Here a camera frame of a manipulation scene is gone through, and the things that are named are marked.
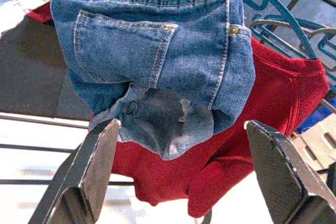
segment back pocket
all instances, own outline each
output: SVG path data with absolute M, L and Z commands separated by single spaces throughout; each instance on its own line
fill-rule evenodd
M 78 64 L 97 83 L 156 87 L 176 24 L 126 22 L 81 10 L 74 30 Z

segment button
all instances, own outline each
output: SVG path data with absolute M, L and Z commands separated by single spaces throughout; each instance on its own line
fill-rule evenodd
M 136 112 L 136 109 L 138 108 L 138 102 L 137 101 L 131 101 L 127 107 L 126 107 L 126 114 L 134 114 Z
M 231 34 L 236 34 L 238 32 L 238 28 L 236 26 L 230 27 L 230 33 Z

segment white floor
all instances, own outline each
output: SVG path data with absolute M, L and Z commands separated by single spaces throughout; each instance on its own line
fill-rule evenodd
M 87 122 L 45 119 L 87 125 Z M 0 120 L 0 143 L 76 148 L 84 129 Z M 67 154 L 0 148 L 0 179 L 52 179 Z M 111 181 L 132 181 L 112 174 Z M 47 186 L 0 185 L 1 223 L 28 223 Z M 97 223 L 201 223 L 187 214 L 187 200 L 152 207 L 136 199 L 133 187 L 108 187 Z M 231 189 L 213 208 L 211 224 L 272 223 L 255 173 Z

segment red garment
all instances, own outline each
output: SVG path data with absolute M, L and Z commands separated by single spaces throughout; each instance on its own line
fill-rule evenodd
M 112 172 L 134 178 L 136 196 L 152 205 L 189 198 L 188 213 L 206 214 L 253 171 L 243 124 L 256 119 L 289 135 L 329 89 L 320 60 L 289 59 L 252 40 L 256 82 L 247 104 L 228 130 L 163 161 L 135 143 L 118 143 Z
M 52 20 L 51 11 L 50 11 L 50 3 L 47 3 L 30 13 L 28 13 L 28 17 L 32 18 L 38 22 L 45 23 L 49 20 Z

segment blue denim jeans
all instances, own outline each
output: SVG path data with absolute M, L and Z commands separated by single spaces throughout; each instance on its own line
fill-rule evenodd
M 170 160 L 240 115 L 255 79 L 242 0 L 51 0 L 51 11 L 91 129 L 118 118 L 121 141 Z

